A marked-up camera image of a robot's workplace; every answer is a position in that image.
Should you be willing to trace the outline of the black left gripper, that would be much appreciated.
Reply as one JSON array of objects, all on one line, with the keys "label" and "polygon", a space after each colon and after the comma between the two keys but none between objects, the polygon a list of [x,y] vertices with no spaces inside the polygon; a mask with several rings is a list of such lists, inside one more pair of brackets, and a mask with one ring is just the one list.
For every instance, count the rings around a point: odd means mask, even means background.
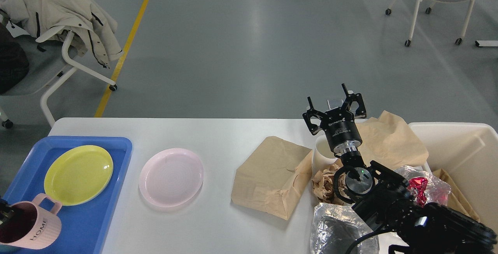
[{"label": "black left gripper", "polygon": [[0,199],[0,226],[5,227],[12,219],[12,206],[4,199]]}]

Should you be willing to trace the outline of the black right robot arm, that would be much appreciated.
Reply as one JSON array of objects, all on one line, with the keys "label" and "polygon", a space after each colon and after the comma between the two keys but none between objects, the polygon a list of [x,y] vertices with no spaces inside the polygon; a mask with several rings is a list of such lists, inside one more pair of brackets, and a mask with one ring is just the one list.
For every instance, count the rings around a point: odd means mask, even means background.
[{"label": "black right robot arm", "polygon": [[395,231],[406,246],[390,245],[388,252],[404,254],[491,254],[497,235],[489,227],[438,203],[420,206],[409,192],[409,182],[400,174],[371,161],[363,162],[360,133],[354,120],[366,117],[361,93],[342,84],[341,106],[320,112],[307,98],[302,114],[312,135],[325,132],[329,149],[342,162],[334,176],[334,194],[352,204],[355,213],[372,229],[349,245],[347,254],[369,238]]}]

